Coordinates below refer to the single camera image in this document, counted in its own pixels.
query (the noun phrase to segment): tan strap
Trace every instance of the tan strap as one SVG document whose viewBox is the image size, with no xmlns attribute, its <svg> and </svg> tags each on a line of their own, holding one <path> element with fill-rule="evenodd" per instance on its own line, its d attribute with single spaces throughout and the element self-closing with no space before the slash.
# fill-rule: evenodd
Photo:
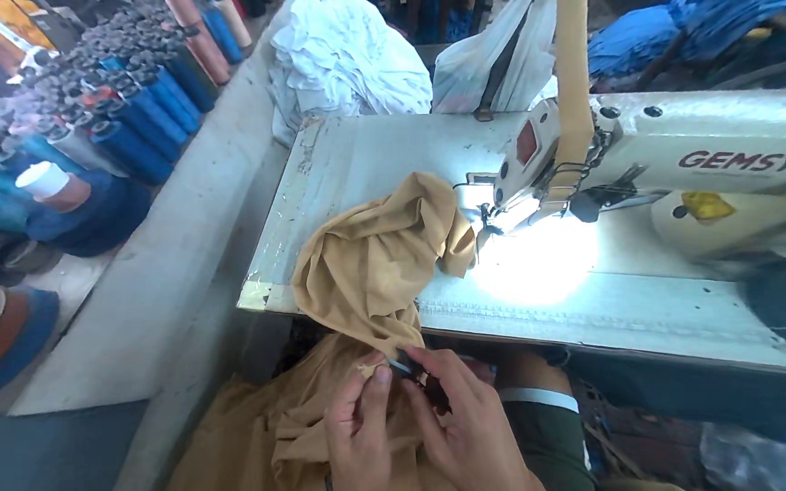
<svg viewBox="0 0 786 491">
<path fill-rule="evenodd" d="M 559 170 L 550 180 L 548 193 L 531 222 L 548 217 L 566 207 L 574 186 L 581 179 L 580 169 L 587 159 L 593 138 L 590 112 L 590 81 L 587 72 L 587 0 L 561 0 L 557 3 L 556 75 L 559 82 L 560 140 L 554 166 Z M 567 162 L 577 165 L 566 165 Z"/>
</svg>

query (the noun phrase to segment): tan fabric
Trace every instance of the tan fabric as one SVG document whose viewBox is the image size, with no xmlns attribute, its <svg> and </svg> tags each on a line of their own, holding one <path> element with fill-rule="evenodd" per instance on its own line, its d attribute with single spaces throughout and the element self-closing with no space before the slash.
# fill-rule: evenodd
<svg viewBox="0 0 786 491">
<path fill-rule="evenodd" d="M 423 346 L 414 299 L 433 265 L 462 278 L 475 235 L 451 184 L 415 172 L 392 195 L 333 218 L 307 241 L 292 290 L 302 312 L 381 350 Z"/>
<path fill-rule="evenodd" d="M 560 94 L 560 140 L 554 165 L 560 170 L 580 170 L 593 138 L 593 115 L 588 101 L 587 0 L 557 4 L 556 74 Z M 548 194 L 531 222 L 562 211 L 581 179 L 580 172 L 558 172 L 548 184 Z"/>
<path fill-rule="evenodd" d="M 368 351 L 362 342 L 332 334 L 261 389 L 239 379 L 229 381 L 193 433 L 169 491 L 326 489 L 323 410 L 351 363 Z M 417 423 L 396 385 L 388 409 L 390 490 L 453 489 L 418 451 Z"/>
</svg>

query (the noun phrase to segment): fingernail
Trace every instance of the fingernail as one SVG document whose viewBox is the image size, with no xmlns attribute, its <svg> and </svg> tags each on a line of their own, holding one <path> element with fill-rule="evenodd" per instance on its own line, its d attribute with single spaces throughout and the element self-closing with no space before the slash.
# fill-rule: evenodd
<svg viewBox="0 0 786 491">
<path fill-rule="evenodd" d="M 381 365 L 375 369 L 375 373 L 378 375 L 378 381 L 384 385 L 390 383 L 390 378 L 393 376 L 393 372 L 390 371 L 390 368 L 386 365 Z"/>
</svg>

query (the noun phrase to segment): yellow sticker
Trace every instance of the yellow sticker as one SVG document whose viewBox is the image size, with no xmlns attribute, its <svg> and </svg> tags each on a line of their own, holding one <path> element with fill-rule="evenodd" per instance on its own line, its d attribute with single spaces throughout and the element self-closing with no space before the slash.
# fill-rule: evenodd
<svg viewBox="0 0 786 491">
<path fill-rule="evenodd" d="M 715 221 L 736 213 L 732 207 L 717 193 L 689 191 L 681 194 L 681 202 L 687 212 L 700 222 Z"/>
</svg>

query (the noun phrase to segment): sewing machine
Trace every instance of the sewing machine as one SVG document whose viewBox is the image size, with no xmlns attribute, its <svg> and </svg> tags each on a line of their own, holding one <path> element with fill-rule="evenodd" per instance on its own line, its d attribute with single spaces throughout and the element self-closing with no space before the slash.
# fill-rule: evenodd
<svg viewBox="0 0 786 491">
<path fill-rule="evenodd" d="M 554 174 L 579 172 L 564 212 L 584 222 L 649 205 L 654 229 L 689 259 L 786 252 L 786 90 L 594 95 L 590 106 L 584 165 L 554 162 L 554 100 L 529 113 L 494 180 L 486 228 L 531 224 Z"/>
</svg>

